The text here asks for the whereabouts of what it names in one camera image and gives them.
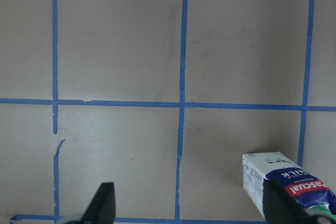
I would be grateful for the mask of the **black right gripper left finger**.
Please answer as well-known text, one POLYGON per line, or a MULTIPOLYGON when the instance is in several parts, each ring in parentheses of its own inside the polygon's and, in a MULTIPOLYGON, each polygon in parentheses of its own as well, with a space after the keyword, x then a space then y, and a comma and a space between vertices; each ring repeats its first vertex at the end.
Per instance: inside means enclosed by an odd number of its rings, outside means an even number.
POLYGON ((113 224, 116 216, 114 183, 102 183, 81 217, 81 223, 113 224))

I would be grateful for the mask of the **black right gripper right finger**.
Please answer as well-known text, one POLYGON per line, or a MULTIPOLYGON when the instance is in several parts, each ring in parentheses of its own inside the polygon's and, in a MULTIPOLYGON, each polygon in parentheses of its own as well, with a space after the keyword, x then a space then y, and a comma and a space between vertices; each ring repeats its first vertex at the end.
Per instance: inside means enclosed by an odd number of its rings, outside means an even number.
POLYGON ((267 223, 318 223, 276 180, 264 180, 263 213, 267 223))

